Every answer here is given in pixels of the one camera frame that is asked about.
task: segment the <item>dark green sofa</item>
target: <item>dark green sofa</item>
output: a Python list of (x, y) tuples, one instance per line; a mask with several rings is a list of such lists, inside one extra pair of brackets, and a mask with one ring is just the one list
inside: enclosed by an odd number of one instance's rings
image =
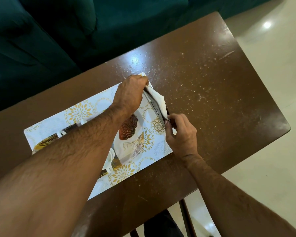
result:
[(213, 11), (268, 0), (0, 0), (0, 110)]

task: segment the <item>glossy floor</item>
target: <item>glossy floor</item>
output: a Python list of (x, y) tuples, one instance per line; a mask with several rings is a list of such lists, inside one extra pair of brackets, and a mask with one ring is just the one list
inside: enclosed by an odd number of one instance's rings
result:
[[(272, 0), (226, 23), (291, 131), (223, 175), (296, 228), (296, 0)], [(185, 200), (197, 236), (220, 236), (199, 191)], [(186, 236), (179, 204), (169, 211)], [(144, 236), (143, 226), (137, 231)]]

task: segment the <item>table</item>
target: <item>table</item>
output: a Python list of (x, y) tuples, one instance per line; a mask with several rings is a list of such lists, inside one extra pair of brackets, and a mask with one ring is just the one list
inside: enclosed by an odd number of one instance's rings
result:
[[(31, 155), (23, 130), (145, 72), (198, 151), (223, 173), (290, 126), (218, 13), (212, 13), (0, 112), (0, 178)], [(89, 200), (73, 236), (122, 236), (197, 189), (172, 154)]]

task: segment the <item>hairy forearm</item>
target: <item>hairy forearm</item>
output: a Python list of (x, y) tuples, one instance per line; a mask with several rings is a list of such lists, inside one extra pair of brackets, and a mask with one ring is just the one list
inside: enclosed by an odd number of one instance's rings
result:
[(111, 106), (1, 179), (0, 236), (70, 235), (126, 118)]
[(209, 167), (199, 155), (184, 159), (222, 237), (296, 237), (279, 215)]

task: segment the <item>chair leg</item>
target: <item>chair leg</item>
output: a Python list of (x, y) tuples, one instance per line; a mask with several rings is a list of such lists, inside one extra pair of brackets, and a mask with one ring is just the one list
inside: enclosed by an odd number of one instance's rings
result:
[(185, 200), (184, 199), (180, 200), (179, 204), (182, 212), (182, 217), (183, 217), (187, 237), (196, 237), (196, 233), (192, 224), (190, 214), (187, 210)]
[(130, 234), (130, 237), (139, 237), (136, 229), (132, 230), (129, 234)]

